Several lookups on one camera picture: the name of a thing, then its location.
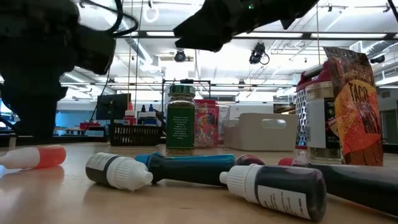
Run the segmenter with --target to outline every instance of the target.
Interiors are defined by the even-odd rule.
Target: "computer monitor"
[[[123,119],[131,94],[103,95],[97,98],[97,120]]]

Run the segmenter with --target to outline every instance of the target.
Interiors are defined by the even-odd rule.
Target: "wooden table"
[[[111,147],[106,143],[67,144],[66,161],[58,167],[16,172],[0,169],[1,224],[291,224],[312,223],[249,203],[226,189],[163,180],[136,192],[109,189],[92,183],[85,163],[97,152],[125,156],[164,152],[157,147]],[[231,149],[199,149],[197,154],[245,152]],[[268,164],[292,153],[251,153]],[[385,154],[386,166],[398,167],[398,155]],[[397,219],[352,202],[329,196],[321,223],[397,223]]]

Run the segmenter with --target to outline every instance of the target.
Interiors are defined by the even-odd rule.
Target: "black basket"
[[[162,127],[139,125],[109,125],[112,146],[155,146],[162,136]]]

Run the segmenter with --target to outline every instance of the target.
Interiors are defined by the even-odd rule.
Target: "white storage bin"
[[[285,151],[295,149],[297,115],[244,113],[225,122],[226,147],[243,151]]]

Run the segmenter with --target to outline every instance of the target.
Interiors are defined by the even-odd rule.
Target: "taco mix bag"
[[[330,63],[340,148],[346,164],[383,165],[380,113],[366,54],[324,47]]]

